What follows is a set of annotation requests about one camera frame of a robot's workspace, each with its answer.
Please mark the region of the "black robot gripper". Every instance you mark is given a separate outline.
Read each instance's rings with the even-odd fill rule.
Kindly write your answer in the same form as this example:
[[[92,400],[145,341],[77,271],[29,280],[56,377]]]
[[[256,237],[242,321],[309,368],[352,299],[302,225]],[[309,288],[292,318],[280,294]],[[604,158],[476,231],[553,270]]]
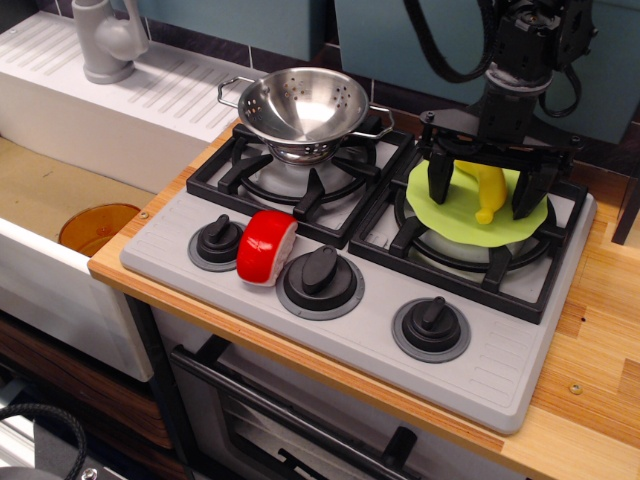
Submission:
[[[436,204],[446,201],[454,158],[482,154],[541,153],[562,158],[583,148],[583,139],[556,128],[534,114],[535,95],[518,96],[487,87],[472,105],[425,112],[421,142],[429,156],[429,195]],[[558,163],[536,163],[519,174],[512,197],[514,220],[528,217],[555,183]]]

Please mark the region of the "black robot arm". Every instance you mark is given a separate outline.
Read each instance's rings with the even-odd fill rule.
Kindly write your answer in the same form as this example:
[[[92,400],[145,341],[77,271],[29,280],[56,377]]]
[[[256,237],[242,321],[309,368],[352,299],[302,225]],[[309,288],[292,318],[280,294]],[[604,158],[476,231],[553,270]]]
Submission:
[[[514,219],[529,216],[567,173],[581,149],[579,137],[536,117],[562,118],[571,104],[552,110],[546,92],[553,75],[566,76],[575,101],[581,82],[572,64],[589,53],[597,30],[589,1],[481,1],[483,51],[468,73],[449,65],[436,45],[417,1],[404,7],[432,70],[449,83],[483,78],[482,96],[466,107],[423,112],[420,147],[428,161],[430,197],[445,202],[457,160],[518,172],[511,206]]]

